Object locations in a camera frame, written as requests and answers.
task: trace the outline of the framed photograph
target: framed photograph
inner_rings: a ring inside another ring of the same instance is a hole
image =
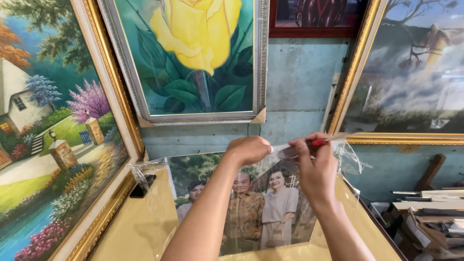
[[[0,5],[2,261],[85,260],[135,183],[144,147],[95,7]]]
[[[330,133],[353,144],[464,144],[463,3],[372,0]]]
[[[271,38],[356,38],[368,0],[270,0]]]
[[[222,155],[217,152],[166,158],[179,223]],[[298,164],[267,157],[237,173],[220,254],[308,242],[315,223],[316,215],[299,186]]]
[[[145,121],[249,123],[264,108],[267,0],[98,3]]]

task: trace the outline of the lamp post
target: lamp post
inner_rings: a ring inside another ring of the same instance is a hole
[[[48,130],[48,135],[50,135],[54,141],[57,140],[57,135],[51,129]]]

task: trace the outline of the red picture frame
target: red picture frame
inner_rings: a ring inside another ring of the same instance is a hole
[[[269,38],[356,38],[365,11],[364,8],[357,24],[350,27],[276,27],[277,6],[278,0],[270,0]]]

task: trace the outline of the landscape painting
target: landscape painting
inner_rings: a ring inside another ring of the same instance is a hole
[[[276,0],[276,27],[355,27],[367,0]]]
[[[115,0],[145,119],[253,111],[253,2]]]
[[[367,52],[340,132],[464,134],[463,0],[389,0]]]
[[[46,261],[127,154],[69,0],[0,1],[0,260]]]
[[[179,223],[223,154],[166,158]],[[299,185],[298,164],[267,156],[243,167],[235,177],[220,255],[308,242],[315,223],[316,216]]]

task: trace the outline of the yellow rose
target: yellow rose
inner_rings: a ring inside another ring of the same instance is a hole
[[[242,7],[241,0],[165,0],[150,26],[164,50],[174,52],[188,68],[210,75],[230,54],[230,38]]]

